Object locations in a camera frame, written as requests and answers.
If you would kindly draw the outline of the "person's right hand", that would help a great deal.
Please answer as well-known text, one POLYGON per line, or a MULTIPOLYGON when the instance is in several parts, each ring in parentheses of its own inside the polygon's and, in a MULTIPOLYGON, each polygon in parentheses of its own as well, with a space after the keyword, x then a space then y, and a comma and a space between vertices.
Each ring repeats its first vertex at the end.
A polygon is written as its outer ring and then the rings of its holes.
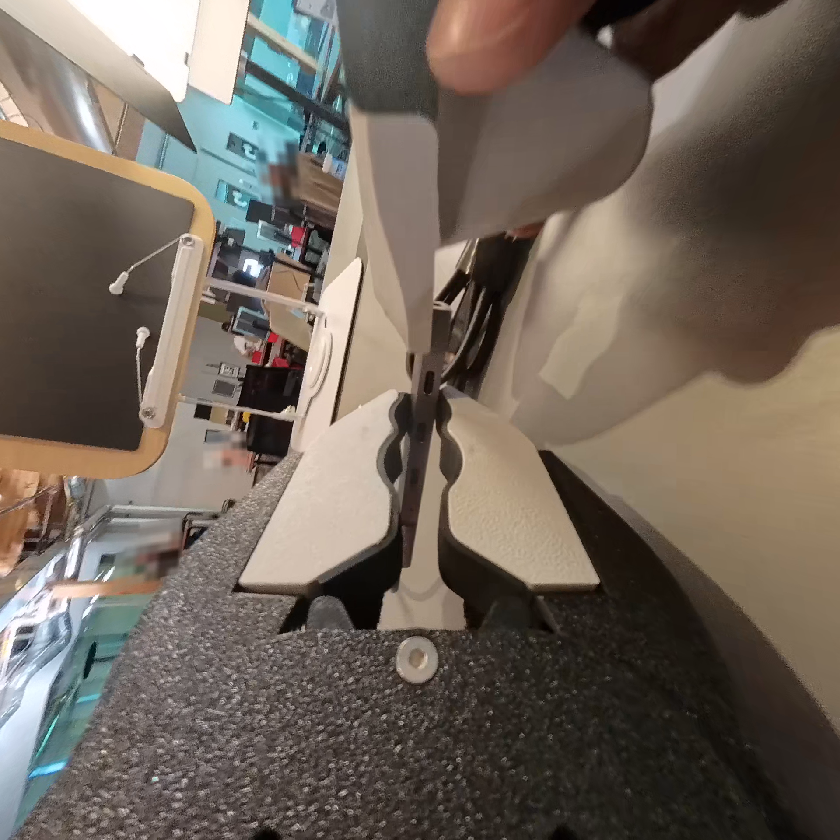
POLYGON ((781 1, 444 1, 426 53, 444 88, 477 95, 510 86, 574 28, 613 27, 612 52, 655 81, 677 68, 733 16, 758 18, 781 1))

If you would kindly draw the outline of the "white ceiling panel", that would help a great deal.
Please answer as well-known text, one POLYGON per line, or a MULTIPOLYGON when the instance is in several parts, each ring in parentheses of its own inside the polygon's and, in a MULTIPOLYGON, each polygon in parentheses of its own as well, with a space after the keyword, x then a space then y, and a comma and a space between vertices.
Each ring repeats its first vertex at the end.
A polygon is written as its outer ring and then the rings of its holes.
POLYGON ((229 105, 247 1, 2 1, 2 36, 93 79, 189 151, 189 89, 229 105))

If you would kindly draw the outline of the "grey usb hub with cable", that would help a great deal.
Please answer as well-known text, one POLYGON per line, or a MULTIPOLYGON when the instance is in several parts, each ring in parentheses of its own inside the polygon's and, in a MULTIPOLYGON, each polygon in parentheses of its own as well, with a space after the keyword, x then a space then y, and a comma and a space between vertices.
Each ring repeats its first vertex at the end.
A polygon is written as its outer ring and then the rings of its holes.
POLYGON ((413 353, 411 413, 405 425, 399 522, 402 535, 402 567, 413 560, 417 524, 424 493, 429 449, 436 423, 438 395, 448 347, 451 311, 441 301, 433 304, 430 347, 413 353))

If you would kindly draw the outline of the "white stand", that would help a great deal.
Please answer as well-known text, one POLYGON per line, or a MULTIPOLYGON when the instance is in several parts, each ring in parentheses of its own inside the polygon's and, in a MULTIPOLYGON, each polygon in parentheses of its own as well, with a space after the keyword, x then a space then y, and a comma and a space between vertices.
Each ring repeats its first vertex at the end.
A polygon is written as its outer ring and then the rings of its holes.
POLYGON ((176 248, 176 251, 171 270, 170 293, 161 328, 154 337, 156 348, 148 374, 142 373, 141 356, 145 344, 150 339, 151 331, 146 327, 138 328, 134 345, 139 419, 143 431, 162 433, 172 423, 173 405, 189 403, 293 424, 292 443, 304 445, 303 428, 308 416, 315 418, 313 430, 321 429, 324 424, 330 423, 326 410, 317 402, 321 393, 325 394, 322 404, 328 407, 338 405, 339 386, 345 373, 345 363, 354 326, 355 299, 361 288, 361 260, 352 261, 342 275, 332 283, 321 305, 270 291, 252 290, 249 293, 250 296, 277 308, 301 312, 314 319, 309 340, 308 362, 297 404, 275 413, 254 407, 231 407, 224 403, 188 397, 177 391, 182 378, 179 372, 180 359, 188 344, 187 330, 193 326, 196 318, 196 296, 207 288, 246 293, 246 289, 235 283, 201 276, 205 244, 196 234, 182 234, 179 238, 173 239, 132 264, 109 286, 109 293, 114 297, 121 296, 135 270, 171 248, 176 248))

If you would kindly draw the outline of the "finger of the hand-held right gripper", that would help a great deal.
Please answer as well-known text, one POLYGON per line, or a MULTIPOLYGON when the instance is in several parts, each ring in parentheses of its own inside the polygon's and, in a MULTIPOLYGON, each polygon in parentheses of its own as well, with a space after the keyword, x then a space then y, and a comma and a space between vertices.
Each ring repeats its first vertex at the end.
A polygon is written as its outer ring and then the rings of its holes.
POLYGON ((595 203, 633 174, 653 118, 649 80, 580 30, 507 87, 440 87, 441 239, 472 239, 595 203))
POLYGON ((350 106, 364 239, 374 294, 406 350, 430 350, 440 246, 438 135, 410 112, 350 106))

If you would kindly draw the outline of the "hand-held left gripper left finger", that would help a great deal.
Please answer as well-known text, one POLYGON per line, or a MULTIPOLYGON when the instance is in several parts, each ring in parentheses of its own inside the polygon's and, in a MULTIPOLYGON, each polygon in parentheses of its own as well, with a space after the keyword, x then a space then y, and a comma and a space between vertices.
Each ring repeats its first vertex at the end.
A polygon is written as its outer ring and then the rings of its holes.
POLYGON ((308 446, 238 579, 243 592, 313 603, 331 596, 376 629, 398 583, 403 538, 403 393, 390 390, 308 446))

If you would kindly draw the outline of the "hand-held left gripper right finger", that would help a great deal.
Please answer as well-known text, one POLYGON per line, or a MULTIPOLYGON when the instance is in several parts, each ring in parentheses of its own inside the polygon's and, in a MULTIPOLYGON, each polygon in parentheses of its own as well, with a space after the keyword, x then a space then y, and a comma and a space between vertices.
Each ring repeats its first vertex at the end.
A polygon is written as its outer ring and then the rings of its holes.
POLYGON ((595 592, 601 579, 534 443, 453 387, 438 403, 437 561, 469 613, 595 592))

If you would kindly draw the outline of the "wooden rimmed black board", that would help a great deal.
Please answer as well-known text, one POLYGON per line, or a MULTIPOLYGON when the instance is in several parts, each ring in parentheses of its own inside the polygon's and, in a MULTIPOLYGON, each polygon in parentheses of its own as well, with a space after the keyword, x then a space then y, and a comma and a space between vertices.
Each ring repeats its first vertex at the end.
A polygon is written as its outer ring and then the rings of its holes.
POLYGON ((144 432, 134 345, 148 374, 176 248, 119 274, 186 233, 205 244, 213 211, 190 183, 78 143, 2 122, 2 467, 119 479, 163 455, 174 423, 144 432))

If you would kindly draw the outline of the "black cabinet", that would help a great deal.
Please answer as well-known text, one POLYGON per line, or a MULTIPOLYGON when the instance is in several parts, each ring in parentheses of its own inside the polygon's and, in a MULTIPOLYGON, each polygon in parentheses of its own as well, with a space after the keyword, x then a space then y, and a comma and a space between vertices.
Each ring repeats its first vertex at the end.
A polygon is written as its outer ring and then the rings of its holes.
POLYGON ((293 421, 278 420, 264 413, 294 410, 303 375, 300 367, 246 366, 238 406, 248 409, 245 441, 249 452, 277 458, 287 456, 293 421))

